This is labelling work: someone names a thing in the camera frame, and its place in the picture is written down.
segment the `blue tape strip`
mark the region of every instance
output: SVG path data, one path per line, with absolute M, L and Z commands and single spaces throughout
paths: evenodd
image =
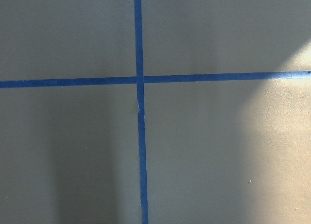
M 207 82 L 207 81 L 295 79 L 295 78 L 311 78 L 311 71 L 216 73 L 216 74 L 145 76 L 145 77 L 143 76 L 142 73 L 141 75 L 138 75 L 137 78 L 104 77 L 104 78 L 0 81 L 0 88 L 136 84 L 137 79 L 140 79 L 139 83 L 141 85 L 142 83 L 203 82 L 203 81 Z
M 141 210 L 142 210 L 142 224 L 148 224 L 149 220 L 148 220 L 148 197 L 147 197 L 148 193 L 147 193 L 145 97 L 144 97 L 141 0 L 134 0 L 134 4 L 135 4 L 136 75 L 137 75 L 137 102 L 138 102 L 140 204 L 141 204 Z
M 45 86 L 91 86 L 136 84 L 136 77 L 105 77 L 105 78 L 73 78 L 73 79 L 46 79 L 24 81 L 0 81 L 0 88 L 18 87 L 45 87 Z
M 146 76 L 145 83 L 234 81 L 259 79 L 311 78 L 311 71 L 216 73 L 172 76 Z

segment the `blue painter's tape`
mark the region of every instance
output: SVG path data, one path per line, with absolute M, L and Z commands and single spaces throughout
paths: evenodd
M 293 78 L 311 78 L 311 71 L 146 76 L 144 78 L 144 81 L 145 83 L 168 83 L 168 82 L 203 82 L 203 81 L 207 82 L 207 81 L 293 79 Z
M 145 96 L 144 96 L 144 67 L 142 46 L 142 16 L 141 0 L 135 4 L 135 41 L 136 41 L 136 76 L 138 102 L 138 148 L 140 175 L 140 204 L 142 224 L 148 224 L 148 192 L 147 192 L 147 163 L 146 163 L 146 131 L 145 131 Z
M 91 86 L 91 85 L 114 85 L 114 84 L 135 84 L 135 83 L 136 77 L 73 78 L 73 79 L 0 81 L 0 88 Z

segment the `vertical tape strip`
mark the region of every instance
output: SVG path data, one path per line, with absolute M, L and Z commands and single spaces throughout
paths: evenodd
M 134 4 L 135 4 L 136 76 L 137 76 L 137 102 L 138 102 L 140 203 L 142 209 L 142 224 L 148 224 L 149 221 L 148 221 L 148 199 L 147 199 L 145 97 L 144 97 L 143 51 L 142 51 L 141 0 L 134 0 Z

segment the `gray painted surface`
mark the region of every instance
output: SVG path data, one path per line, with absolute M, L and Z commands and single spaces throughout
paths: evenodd
M 147 84 L 150 224 L 310 223 L 310 92 L 308 79 Z
M 0 6 L 0 80 L 135 76 L 134 0 Z
M 0 96 L 0 223 L 141 222 L 135 85 Z
M 311 0 L 143 0 L 146 75 L 310 69 Z
M 142 0 L 145 75 L 311 69 L 310 1 Z M 135 75 L 133 0 L 0 6 L 0 80 Z M 311 223 L 310 80 L 145 87 L 150 224 Z M 135 85 L 0 97 L 0 223 L 141 223 Z

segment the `gray floor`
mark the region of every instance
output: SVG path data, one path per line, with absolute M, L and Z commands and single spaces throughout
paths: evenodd
M 311 0 L 142 0 L 145 75 L 311 70 Z M 0 80 L 136 75 L 134 0 L 0 0 Z M 311 223 L 311 80 L 146 84 L 150 224 Z M 0 90 L 0 223 L 141 223 L 136 85 Z

